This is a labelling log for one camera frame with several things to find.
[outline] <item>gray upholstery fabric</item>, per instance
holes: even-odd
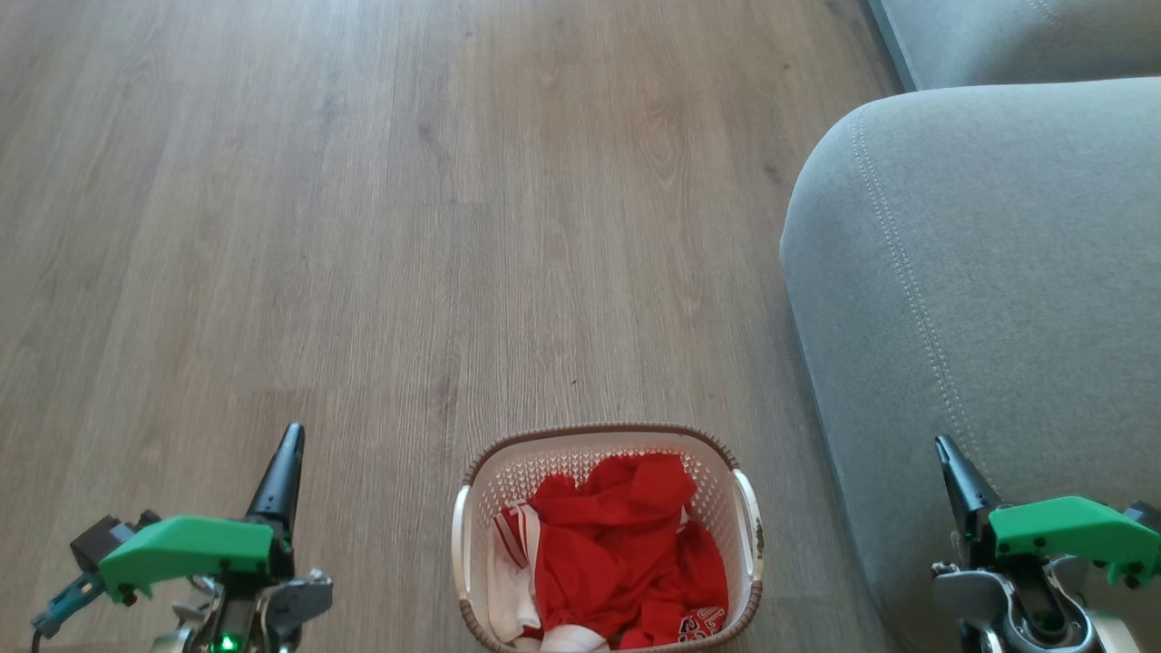
[[[791,307],[863,569],[911,651],[957,650],[928,576],[952,558],[937,433],[1015,503],[1161,504],[1159,115],[1161,79],[910,93],[844,117],[798,179]],[[1161,583],[1095,600],[1161,651]]]
[[[871,1],[920,89],[1161,74],[1161,0]]]

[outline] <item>green plastic bracket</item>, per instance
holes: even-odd
[[[1062,553],[1109,564],[1109,583],[1146,586],[1161,567],[1161,534],[1108,505],[1061,496],[995,510],[997,555]]]
[[[98,565],[114,603],[152,584],[223,569],[265,574],[274,531],[261,524],[179,515],[150,524]]]

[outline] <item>laundry basket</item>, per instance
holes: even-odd
[[[534,494],[549,474],[583,481],[610,455],[655,452],[680,454],[698,486],[692,516],[717,543],[730,605],[717,634],[647,651],[706,651],[750,625],[762,598],[762,521],[737,460],[716,439],[687,426],[591,424],[512,436],[492,445],[468,471],[452,515],[452,568],[463,620],[481,644],[495,653],[517,653],[496,639],[488,617],[488,524],[500,508]]]

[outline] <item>wooden floor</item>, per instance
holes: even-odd
[[[893,91],[859,0],[5,1],[0,651],[94,519],[240,516],[291,419],[337,586],[308,651],[478,650],[461,475],[608,419],[744,461],[766,593],[727,651],[892,650],[777,245],[812,146]],[[185,597],[45,650],[147,651]]]

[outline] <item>basket handle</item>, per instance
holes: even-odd
[[[749,539],[749,551],[747,551],[747,565],[755,582],[762,582],[763,560],[762,550],[764,547],[762,534],[762,516],[758,514],[758,500],[753,495],[753,487],[750,479],[741,469],[734,469],[734,503],[737,508],[738,521],[745,529]]]
[[[455,591],[460,595],[460,601],[468,600],[468,580],[464,569],[469,567],[467,544],[468,533],[468,495],[471,486],[460,488],[460,494],[455,497],[455,510],[452,511],[452,575],[455,577]]]

